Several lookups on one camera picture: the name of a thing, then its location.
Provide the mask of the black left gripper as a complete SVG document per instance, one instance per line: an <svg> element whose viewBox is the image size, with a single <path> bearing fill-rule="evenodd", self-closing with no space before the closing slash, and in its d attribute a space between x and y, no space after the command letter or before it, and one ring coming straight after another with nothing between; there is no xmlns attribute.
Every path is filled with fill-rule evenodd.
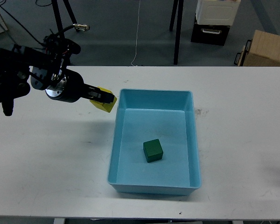
<svg viewBox="0 0 280 224"><path fill-rule="evenodd" d="M82 76L72 70L63 71L60 82L57 83L56 86L49 86L45 92L52 100L68 103L74 103L80 98L86 98L107 104L114 101L114 95L112 93L101 90L98 87L85 84Z"/></svg>

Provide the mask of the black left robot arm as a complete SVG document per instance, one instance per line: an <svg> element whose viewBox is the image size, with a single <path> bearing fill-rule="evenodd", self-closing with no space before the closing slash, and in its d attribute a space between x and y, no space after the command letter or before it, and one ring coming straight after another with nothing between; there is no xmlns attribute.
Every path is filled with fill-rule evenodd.
<svg viewBox="0 0 280 224"><path fill-rule="evenodd" d="M100 110L112 110L117 98L110 90L85 84L79 73L67 68L71 55L81 51L62 36L71 28L89 30L86 24L72 24L45 37L41 51L18 44L11 50L0 48L0 104L6 116L13 113L14 99L28 95L31 88L45 91L52 100L73 103L85 98Z"/></svg>

